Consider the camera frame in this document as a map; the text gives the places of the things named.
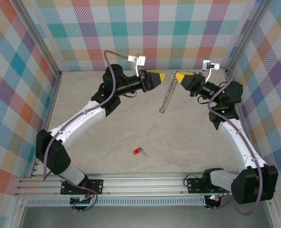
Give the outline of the aluminium frame leg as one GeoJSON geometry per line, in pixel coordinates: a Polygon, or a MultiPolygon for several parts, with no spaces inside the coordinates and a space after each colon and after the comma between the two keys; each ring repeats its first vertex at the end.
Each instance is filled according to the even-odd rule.
{"type": "Polygon", "coordinates": [[[281,228],[281,218],[275,201],[275,196],[273,196],[271,200],[266,201],[266,206],[273,228],[281,228]]]}
{"type": "Polygon", "coordinates": [[[24,209],[26,206],[26,202],[27,202],[27,198],[25,198],[25,197],[18,197],[15,199],[14,211],[13,211],[13,215],[12,215],[12,219],[11,219],[9,228],[19,228],[20,227],[24,209]]]}

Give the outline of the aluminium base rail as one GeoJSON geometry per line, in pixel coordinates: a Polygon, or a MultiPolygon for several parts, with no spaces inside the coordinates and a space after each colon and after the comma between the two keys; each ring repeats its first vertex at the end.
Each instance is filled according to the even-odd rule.
{"type": "MultiPolygon", "coordinates": [[[[231,182],[234,179],[241,178],[249,173],[244,170],[241,173],[215,171],[211,174],[212,185],[219,186],[222,189],[229,190],[231,182]]],[[[210,196],[206,193],[188,193],[188,189],[183,185],[184,178],[188,176],[200,178],[200,173],[139,173],[139,174],[90,174],[88,179],[102,179],[103,190],[98,196],[179,196],[179,195],[203,195],[210,196]]],[[[86,195],[61,195],[62,178],[56,175],[50,175],[43,180],[41,175],[34,175],[31,178],[24,178],[19,181],[18,188],[15,192],[16,197],[52,197],[67,196],[72,198],[89,197],[95,191],[87,188],[90,193],[86,195]]]]}

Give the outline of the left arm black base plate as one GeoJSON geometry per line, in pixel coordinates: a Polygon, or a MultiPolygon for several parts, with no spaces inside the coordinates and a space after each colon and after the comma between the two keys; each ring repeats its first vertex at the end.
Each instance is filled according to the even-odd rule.
{"type": "Polygon", "coordinates": [[[86,195],[89,194],[89,190],[81,189],[80,187],[91,189],[97,194],[102,194],[103,180],[102,179],[88,179],[85,178],[78,184],[78,187],[71,185],[67,180],[61,181],[61,195],[86,195]]]}

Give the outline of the aluminium corner post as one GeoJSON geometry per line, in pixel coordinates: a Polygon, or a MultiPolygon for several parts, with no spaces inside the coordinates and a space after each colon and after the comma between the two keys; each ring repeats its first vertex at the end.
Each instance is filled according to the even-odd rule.
{"type": "Polygon", "coordinates": [[[17,13],[21,17],[25,26],[27,27],[30,35],[32,36],[34,42],[37,44],[39,50],[41,51],[43,57],[45,58],[47,64],[50,66],[53,73],[57,78],[61,78],[61,71],[58,68],[52,54],[47,48],[41,34],[39,33],[35,23],[33,22],[31,16],[29,15],[27,8],[24,6],[22,0],[10,0],[17,13]]]}
{"type": "Polygon", "coordinates": [[[271,3],[272,0],[249,0],[221,62],[223,67],[234,69],[271,3]]]}

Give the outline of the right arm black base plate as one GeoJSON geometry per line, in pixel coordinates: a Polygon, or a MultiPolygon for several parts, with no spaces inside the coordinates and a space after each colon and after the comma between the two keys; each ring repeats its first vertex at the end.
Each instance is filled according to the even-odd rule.
{"type": "Polygon", "coordinates": [[[184,181],[188,193],[225,193],[226,190],[214,185],[208,185],[202,178],[187,178],[184,181]]]}

